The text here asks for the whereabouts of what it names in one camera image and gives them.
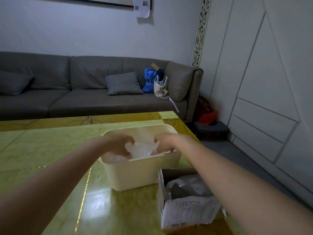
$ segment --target marble table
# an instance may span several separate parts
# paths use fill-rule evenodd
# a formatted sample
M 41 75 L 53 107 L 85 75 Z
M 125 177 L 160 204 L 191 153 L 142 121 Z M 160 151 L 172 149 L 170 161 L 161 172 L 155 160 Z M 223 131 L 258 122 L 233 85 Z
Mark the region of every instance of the marble table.
M 165 123 L 199 140 L 173 111 L 0 122 L 0 196 L 63 157 L 88 138 L 109 129 Z M 179 167 L 191 167 L 182 156 Z M 96 161 L 43 234 L 163 234 L 156 204 L 157 184 L 127 191 L 108 185 Z M 230 216 L 176 234 L 240 234 Z

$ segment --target red bag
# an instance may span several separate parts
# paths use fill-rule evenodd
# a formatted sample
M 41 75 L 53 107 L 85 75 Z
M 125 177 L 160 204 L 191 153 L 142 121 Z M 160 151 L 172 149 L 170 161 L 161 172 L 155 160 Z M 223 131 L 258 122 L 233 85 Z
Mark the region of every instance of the red bag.
M 198 96 L 194 121 L 205 125 L 214 125 L 216 123 L 216 111 L 210 107 L 207 99 L 202 96 Z

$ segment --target sofa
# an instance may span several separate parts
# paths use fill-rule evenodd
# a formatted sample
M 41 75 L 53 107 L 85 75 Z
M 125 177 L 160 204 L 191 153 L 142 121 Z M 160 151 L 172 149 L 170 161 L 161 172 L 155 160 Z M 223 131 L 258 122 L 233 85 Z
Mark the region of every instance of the sofa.
M 143 71 L 152 63 L 165 70 L 179 113 L 170 100 L 153 93 L 108 95 L 105 76 L 136 71 L 143 88 Z M 173 110 L 189 122 L 203 75 L 199 68 L 157 59 L 16 52 L 0 52 L 0 71 L 34 76 L 21 94 L 0 95 L 0 121 Z

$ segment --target hand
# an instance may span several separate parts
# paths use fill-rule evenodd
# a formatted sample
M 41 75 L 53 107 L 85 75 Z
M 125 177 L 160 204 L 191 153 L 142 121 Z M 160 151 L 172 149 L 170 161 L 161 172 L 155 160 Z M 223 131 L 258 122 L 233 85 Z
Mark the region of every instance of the hand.
M 178 137 L 178 134 L 176 133 L 160 133 L 155 135 L 154 137 L 154 142 L 159 141 L 159 146 L 157 147 L 157 152 L 158 153 L 163 153 L 163 152 L 173 152 L 175 149 L 174 146 L 174 138 Z
M 92 138 L 91 140 L 93 140 L 93 143 L 95 143 L 96 146 L 101 148 L 102 154 L 112 152 L 126 157 L 130 155 L 130 152 L 126 150 L 125 144 L 128 142 L 131 142 L 132 144 L 135 143 L 134 138 L 126 134 L 104 135 Z

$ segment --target cream plastic container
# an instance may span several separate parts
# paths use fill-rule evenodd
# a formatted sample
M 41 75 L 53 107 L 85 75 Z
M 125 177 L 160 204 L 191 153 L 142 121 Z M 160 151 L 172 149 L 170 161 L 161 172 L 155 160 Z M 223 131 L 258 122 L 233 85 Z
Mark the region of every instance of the cream plastic container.
M 177 133 L 177 131 L 172 126 L 167 124 L 155 124 L 111 129 L 104 132 L 102 135 L 120 133 L 131 135 L 135 141 L 138 142 L 153 142 L 154 135 L 156 134 Z M 173 152 L 147 156 L 144 158 L 135 158 L 129 161 L 117 163 L 105 163 L 102 162 L 100 158 L 100 162 L 104 164 L 110 187 L 117 191 L 122 191 L 156 183 L 159 170 L 161 168 L 176 167 L 180 157 L 180 152 Z

